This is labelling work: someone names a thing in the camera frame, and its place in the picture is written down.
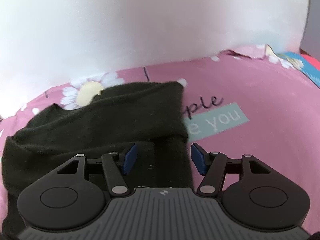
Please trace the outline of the grey cabinet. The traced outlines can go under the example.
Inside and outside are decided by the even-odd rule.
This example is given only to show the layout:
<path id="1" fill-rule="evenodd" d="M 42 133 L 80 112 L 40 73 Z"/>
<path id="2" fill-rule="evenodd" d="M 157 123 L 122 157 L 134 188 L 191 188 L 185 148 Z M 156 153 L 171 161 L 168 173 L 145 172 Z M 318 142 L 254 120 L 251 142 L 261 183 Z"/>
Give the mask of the grey cabinet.
<path id="1" fill-rule="evenodd" d="M 300 45 L 302 51 L 319 60 L 320 0 L 310 0 L 304 36 Z"/>

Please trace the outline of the pink floral bed sheet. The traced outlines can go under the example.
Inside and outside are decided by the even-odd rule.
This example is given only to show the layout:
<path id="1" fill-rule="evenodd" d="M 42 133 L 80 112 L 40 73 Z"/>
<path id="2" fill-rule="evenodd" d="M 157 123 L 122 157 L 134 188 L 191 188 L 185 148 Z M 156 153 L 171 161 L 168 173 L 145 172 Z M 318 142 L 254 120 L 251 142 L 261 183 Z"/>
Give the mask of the pink floral bed sheet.
<path id="1" fill-rule="evenodd" d="M 190 147 L 230 158 L 251 154 L 303 188 L 310 197 L 304 229 L 319 230 L 319 87 L 296 69 L 271 63 L 265 46 L 227 50 L 212 57 L 102 73 L 49 89 L 1 122 L 1 162 L 7 137 L 45 108 L 71 111 L 108 88 L 135 82 L 178 82 L 192 188 L 202 177 Z M 8 193 L 1 175 L 1 231 Z"/>

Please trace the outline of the blue floral pillow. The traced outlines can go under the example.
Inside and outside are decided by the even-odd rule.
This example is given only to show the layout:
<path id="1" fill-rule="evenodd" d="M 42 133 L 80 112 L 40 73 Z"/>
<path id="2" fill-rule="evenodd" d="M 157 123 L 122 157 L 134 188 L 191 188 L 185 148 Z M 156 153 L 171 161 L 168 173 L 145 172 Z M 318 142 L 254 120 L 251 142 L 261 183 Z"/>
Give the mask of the blue floral pillow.
<path id="1" fill-rule="evenodd" d="M 310 63 L 303 55 L 293 52 L 276 54 L 269 45 L 265 46 L 265 55 L 271 63 L 280 63 L 286 69 L 296 69 L 319 87 L 319 63 Z"/>

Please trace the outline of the black knit sweater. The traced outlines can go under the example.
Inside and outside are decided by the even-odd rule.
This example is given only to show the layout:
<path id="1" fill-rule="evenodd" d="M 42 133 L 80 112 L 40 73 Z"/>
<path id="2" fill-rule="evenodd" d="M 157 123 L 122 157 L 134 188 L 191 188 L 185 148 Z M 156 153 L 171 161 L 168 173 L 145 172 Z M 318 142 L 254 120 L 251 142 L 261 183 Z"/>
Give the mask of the black knit sweater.
<path id="1" fill-rule="evenodd" d="M 85 107 L 68 111 L 53 104 L 35 115 L 5 140 L 3 234 L 24 229 L 16 207 L 21 191 L 79 153 L 96 159 L 135 143 L 138 156 L 126 180 L 129 188 L 192 187 L 182 95 L 178 82 L 127 83 L 103 90 Z"/>

